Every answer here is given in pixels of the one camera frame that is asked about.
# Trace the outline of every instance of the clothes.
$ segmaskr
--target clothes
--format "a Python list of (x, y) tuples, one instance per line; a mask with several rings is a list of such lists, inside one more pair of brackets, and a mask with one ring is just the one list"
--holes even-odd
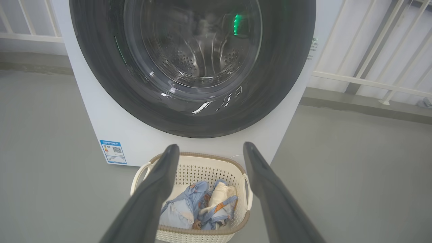
[(222, 179), (215, 182), (213, 192), (207, 192), (198, 204), (200, 213), (200, 228), (202, 230), (217, 230), (225, 226), (234, 217), (238, 197), (235, 188), (227, 186)]
[(200, 214), (204, 214), (212, 210), (214, 207), (216, 207), (218, 204), (224, 202), (228, 198), (235, 196), (235, 187), (234, 186), (227, 186), (226, 182), (223, 180), (216, 181), (214, 187), (214, 191), (211, 194), (211, 198), (208, 203), (208, 207), (203, 208), (200, 210)]
[(191, 229), (195, 219), (198, 217), (198, 203), (208, 193), (209, 183), (197, 182), (181, 193), (175, 199), (166, 202), (161, 210), (159, 224)]

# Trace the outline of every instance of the white cloth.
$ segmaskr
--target white cloth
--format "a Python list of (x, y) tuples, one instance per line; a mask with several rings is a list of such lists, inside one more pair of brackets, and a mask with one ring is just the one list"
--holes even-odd
[(212, 210), (219, 203), (224, 202), (228, 198), (235, 196), (235, 187), (227, 186), (222, 182), (219, 182), (213, 191), (212, 197), (209, 200), (209, 206), (200, 210), (200, 214), (204, 214)]

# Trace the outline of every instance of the qr code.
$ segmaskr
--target qr code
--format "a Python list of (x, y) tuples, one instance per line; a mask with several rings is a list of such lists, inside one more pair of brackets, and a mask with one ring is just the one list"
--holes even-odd
[(121, 148), (120, 147), (112, 147), (112, 149), (114, 149), (114, 153), (121, 153)]

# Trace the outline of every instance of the washing machine door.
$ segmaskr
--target washing machine door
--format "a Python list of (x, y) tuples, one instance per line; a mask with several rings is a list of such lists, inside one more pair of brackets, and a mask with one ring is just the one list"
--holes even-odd
[(161, 131), (218, 137), (271, 112), (311, 46), (315, 0), (70, 0), (95, 77)]

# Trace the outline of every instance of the basket handle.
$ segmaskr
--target basket handle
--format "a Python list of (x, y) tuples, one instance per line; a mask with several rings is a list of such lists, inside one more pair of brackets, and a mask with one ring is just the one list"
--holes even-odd
[(250, 211), (252, 208), (252, 198), (254, 197), (254, 194), (252, 193), (252, 189), (251, 189), (251, 184), (249, 183), (249, 177), (246, 174), (243, 174), (243, 188), (245, 190), (245, 195), (246, 195), (246, 184), (248, 183), (248, 189), (249, 189), (249, 194), (248, 194), (248, 204), (247, 204), (247, 209), (246, 211)]
[(147, 176), (149, 175), (150, 171), (153, 168), (153, 164), (148, 162), (147, 164), (141, 166), (138, 171), (136, 172), (133, 181), (132, 181), (132, 186), (130, 187), (130, 195), (132, 196), (133, 193), (135, 192), (135, 189), (137, 188), (137, 183), (138, 183), (138, 179), (141, 177), (141, 174), (143, 173), (143, 171), (148, 168), (147, 173), (145, 174), (143, 180), (145, 180), (147, 178)]

